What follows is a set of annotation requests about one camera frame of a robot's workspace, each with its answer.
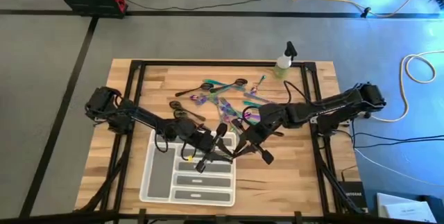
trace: white spray bottle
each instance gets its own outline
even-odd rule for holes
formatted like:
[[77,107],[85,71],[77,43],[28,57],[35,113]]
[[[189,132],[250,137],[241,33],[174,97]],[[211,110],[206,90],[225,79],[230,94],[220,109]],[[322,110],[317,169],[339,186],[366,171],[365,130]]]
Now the white spray bottle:
[[297,54],[298,53],[294,49],[293,44],[288,41],[287,49],[285,50],[284,54],[280,56],[276,61],[274,72],[277,78],[285,78],[287,70],[291,67],[291,63],[293,62],[293,59],[297,56]]

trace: black metal frame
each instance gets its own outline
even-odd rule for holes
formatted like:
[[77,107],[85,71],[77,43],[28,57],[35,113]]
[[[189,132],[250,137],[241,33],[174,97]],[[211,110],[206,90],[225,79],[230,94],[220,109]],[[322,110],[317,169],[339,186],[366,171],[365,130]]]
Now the black metal frame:
[[[140,96],[142,94],[142,84],[144,82],[144,75],[147,66],[151,65],[171,65],[171,66],[232,66],[232,67],[273,67],[274,62],[250,62],[250,61],[148,61],[148,60],[133,60],[130,64],[130,71],[126,82],[125,92],[123,97],[129,98],[136,71],[139,70],[139,75],[136,84],[134,103],[139,105]],[[318,74],[315,62],[294,62],[292,67],[300,67],[304,93],[307,100],[310,100],[309,79],[307,71],[311,73],[312,82],[314,85],[314,94],[316,100],[321,99],[321,91],[319,87]],[[92,199],[79,210],[68,214],[55,214],[48,216],[20,216],[19,218],[10,218],[0,220],[0,223],[98,223],[105,221],[114,221],[115,224],[119,219],[137,219],[139,223],[148,223],[148,220],[162,219],[162,220],[201,220],[201,221],[215,221],[217,223],[227,221],[291,221],[293,223],[302,224],[302,222],[311,223],[416,223],[411,221],[392,220],[385,218],[375,218],[363,214],[342,214],[341,199],[345,201],[350,200],[345,195],[345,192],[339,185],[334,172],[334,161],[330,146],[330,138],[324,137],[325,143],[325,157],[327,163],[324,162],[318,144],[319,136],[316,133],[316,124],[310,124],[311,140],[314,150],[314,160],[316,165],[316,174],[318,177],[318,186],[321,197],[321,205],[323,216],[318,217],[304,217],[300,212],[294,212],[292,216],[215,216],[215,215],[165,215],[165,214],[146,214],[146,209],[140,209],[138,214],[120,214],[121,197],[123,193],[123,185],[125,183],[126,169],[128,168],[129,154],[133,140],[133,132],[131,131],[126,136],[126,142],[123,148],[122,155],[117,159],[119,147],[121,145],[121,135],[116,135],[112,147],[110,163],[105,182],[101,188],[92,197]],[[114,204],[111,210],[108,210],[108,198],[110,194],[110,187],[114,179],[119,174],[117,180],[117,191],[114,199]],[[329,211],[327,201],[327,191],[325,188],[324,176],[328,179],[333,189],[334,205],[336,213]],[[97,206],[101,204],[100,210],[95,211]]]

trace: wooden table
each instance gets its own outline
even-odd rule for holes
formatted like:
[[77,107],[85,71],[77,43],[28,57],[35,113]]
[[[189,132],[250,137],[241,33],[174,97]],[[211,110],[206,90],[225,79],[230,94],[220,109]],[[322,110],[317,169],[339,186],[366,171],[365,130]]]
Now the wooden table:
[[[130,62],[129,59],[113,60],[108,76],[108,87],[116,88],[121,92],[125,90]],[[316,62],[316,66],[322,97],[338,94],[339,86],[333,62]],[[257,95],[277,103],[286,102],[288,100],[287,92],[282,81],[273,77],[273,68],[271,67],[148,66],[139,105],[160,117],[172,118],[172,109],[168,102],[179,100],[188,110],[207,117],[205,125],[215,130],[219,124],[219,116],[214,105],[206,103],[197,107],[189,99],[189,95],[176,98],[174,94],[198,87],[203,79],[208,78],[223,83],[232,83],[236,78],[245,78],[249,81],[247,85],[247,90],[249,90],[262,75],[266,75],[267,79],[260,85]],[[287,75],[287,80],[302,89],[300,68],[290,68]],[[133,98],[134,90],[131,92],[130,98]],[[293,89],[291,91],[292,102],[303,101],[301,95]],[[242,101],[246,99],[241,92],[229,90],[222,96],[238,110],[245,107]],[[114,133],[108,131],[107,127],[107,124],[99,125],[94,131],[76,201],[76,209],[86,204],[105,180],[114,139]],[[234,207],[175,205],[140,201],[139,188],[150,131],[150,128],[136,123],[123,190],[121,213],[137,214],[139,209],[146,208],[148,214],[291,216],[295,211],[300,211],[303,216],[323,215],[308,124],[295,130],[280,128],[279,131],[285,134],[284,137],[271,136],[264,142],[263,147],[275,157],[271,165],[263,162],[258,154],[238,158]],[[337,134],[332,137],[332,151],[337,175],[342,169],[356,164],[350,138],[346,135]],[[347,170],[345,176],[348,180],[359,180],[357,169]],[[115,184],[110,194],[108,204],[110,207],[114,202]],[[333,197],[327,181],[326,185],[330,211],[333,212]]]

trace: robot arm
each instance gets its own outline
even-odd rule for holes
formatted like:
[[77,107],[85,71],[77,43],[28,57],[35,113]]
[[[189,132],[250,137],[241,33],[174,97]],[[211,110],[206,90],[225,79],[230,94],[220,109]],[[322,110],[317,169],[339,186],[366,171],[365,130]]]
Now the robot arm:
[[259,108],[261,121],[241,134],[234,156],[259,151],[262,159],[270,164],[273,156],[260,145],[270,135],[275,135],[281,125],[284,128],[299,128],[311,121],[317,123],[320,135],[330,136],[341,122],[355,118],[360,112],[380,111],[385,105],[378,87],[370,83],[355,85],[342,94],[316,102],[263,105]]
[[[221,138],[227,131],[224,123],[218,127],[216,136],[213,137],[210,130],[196,126],[191,119],[163,119],[142,107],[137,107],[131,100],[122,98],[118,90],[109,87],[97,88],[86,103],[85,111],[86,115],[97,123],[108,122],[109,130],[117,134],[128,134],[134,126],[133,121],[138,121],[154,129],[165,141],[174,141],[179,137],[186,144],[204,153],[203,159],[196,167],[200,173],[205,169],[205,160],[232,163],[232,153],[223,145]],[[215,153],[216,146],[226,156]]]

